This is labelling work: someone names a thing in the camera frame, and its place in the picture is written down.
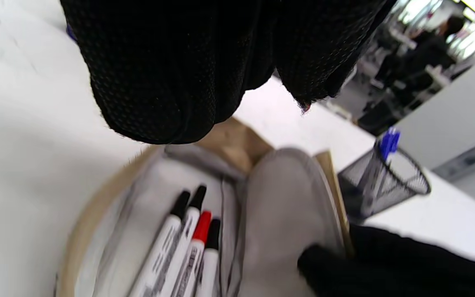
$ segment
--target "blue pen cap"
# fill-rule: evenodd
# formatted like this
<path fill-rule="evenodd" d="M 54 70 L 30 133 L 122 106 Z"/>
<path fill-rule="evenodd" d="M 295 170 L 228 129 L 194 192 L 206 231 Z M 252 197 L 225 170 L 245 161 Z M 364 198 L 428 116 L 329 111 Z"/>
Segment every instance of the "blue pen cap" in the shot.
<path fill-rule="evenodd" d="M 386 133 L 381 139 L 380 144 L 381 155 L 384 160 L 387 160 L 390 154 L 397 151 L 400 136 L 401 132 L 399 132 L 394 127 L 391 127 L 390 129 L 388 129 L 388 131 L 386 131 Z"/>

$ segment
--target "black mesh pen cup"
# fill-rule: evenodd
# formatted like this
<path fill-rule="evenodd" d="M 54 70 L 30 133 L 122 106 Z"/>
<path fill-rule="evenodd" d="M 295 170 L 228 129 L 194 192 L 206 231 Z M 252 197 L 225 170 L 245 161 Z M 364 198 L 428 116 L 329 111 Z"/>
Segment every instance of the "black mesh pen cup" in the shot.
<path fill-rule="evenodd" d="M 384 160 L 373 149 L 338 175 L 346 212 L 351 220 L 364 220 L 414 195 L 431 192 L 419 165 L 400 148 Z"/>

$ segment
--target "gloved hand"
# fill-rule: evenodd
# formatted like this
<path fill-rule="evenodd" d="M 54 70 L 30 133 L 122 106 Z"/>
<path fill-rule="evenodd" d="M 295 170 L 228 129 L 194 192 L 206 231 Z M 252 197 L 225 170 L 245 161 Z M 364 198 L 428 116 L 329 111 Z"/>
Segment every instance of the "gloved hand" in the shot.
<path fill-rule="evenodd" d="M 351 226 L 350 236 L 354 258 L 314 245 L 298 259 L 318 297 L 475 296 L 473 261 L 376 228 Z"/>

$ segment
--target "desk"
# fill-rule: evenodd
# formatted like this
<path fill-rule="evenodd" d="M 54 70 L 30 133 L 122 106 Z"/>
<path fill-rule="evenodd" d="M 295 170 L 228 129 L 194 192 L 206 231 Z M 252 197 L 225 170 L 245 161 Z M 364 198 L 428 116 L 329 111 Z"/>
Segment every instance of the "desk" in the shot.
<path fill-rule="evenodd" d="M 439 89 L 445 88 L 450 86 L 452 81 L 446 75 L 443 75 L 441 71 L 437 71 L 433 66 L 426 65 L 424 69 L 426 73 L 430 75 L 430 77 L 434 80 L 434 83 L 439 87 Z"/>
<path fill-rule="evenodd" d="M 400 42 L 402 45 L 405 45 L 408 50 L 414 50 L 417 47 L 417 43 L 415 41 L 411 40 L 408 36 L 404 35 L 399 30 L 395 28 L 390 28 L 389 32 L 395 40 Z"/>
<path fill-rule="evenodd" d="M 45 297 L 79 212 L 146 145 L 106 127 L 58 2 L 19 3 L 0 4 L 0 297 Z M 275 147 L 330 148 L 337 170 L 374 141 L 318 104 L 302 115 L 277 79 L 247 92 L 236 117 Z M 368 224 L 475 258 L 475 200 L 428 177 L 430 197 Z"/>

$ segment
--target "gray cloth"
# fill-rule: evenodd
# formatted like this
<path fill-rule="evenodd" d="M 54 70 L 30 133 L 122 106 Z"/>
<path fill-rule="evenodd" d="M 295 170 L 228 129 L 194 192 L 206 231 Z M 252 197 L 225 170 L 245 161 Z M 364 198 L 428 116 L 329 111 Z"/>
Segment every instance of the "gray cloth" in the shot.
<path fill-rule="evenodd" d="M 244 257 L 235 259 L 242 261 L 239 297 L 312 297 L 296 267 L 305 248 L 317 243 L 345 256 L 327 181 L 302 151 L 283 149 L 263 158 L 249 178 L 244 210 L 238 242 Z"/>
<path fill-rule="evenodd" d="M 110 219 L 115 230 L 102 245 L 98 278 L 80 277 L 78 288 L 94 287 L 88 290 L 94 297 L 126 297 L 175 197 L 200 183 L 207 186 L 203 209 L 222 220 L 214 297 L 311 297 L 296 266 L 303 250 L 318 243 L 344 255 L 332 194 L 314 158 L 291 148 L 272 151 L 247 178 L 198 146 L 172 145 L 156 152 L 118 198 L 125 203 L 113 209 L 119 215 Z"/>

